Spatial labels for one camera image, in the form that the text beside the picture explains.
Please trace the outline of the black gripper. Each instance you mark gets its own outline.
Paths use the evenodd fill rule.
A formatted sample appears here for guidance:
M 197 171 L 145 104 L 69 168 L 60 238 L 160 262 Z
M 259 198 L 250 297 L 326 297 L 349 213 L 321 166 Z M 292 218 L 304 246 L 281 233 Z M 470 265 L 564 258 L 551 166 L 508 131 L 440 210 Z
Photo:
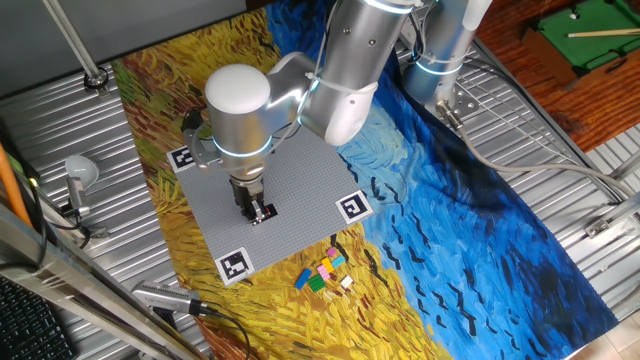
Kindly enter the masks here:
M 262 202 L 264 200 L 262 177 L 258 176 L 250 180 L 242 180 L 231 176 L 230 184 L 241 215 L 252 225 L 263 222 L 267 213 Z

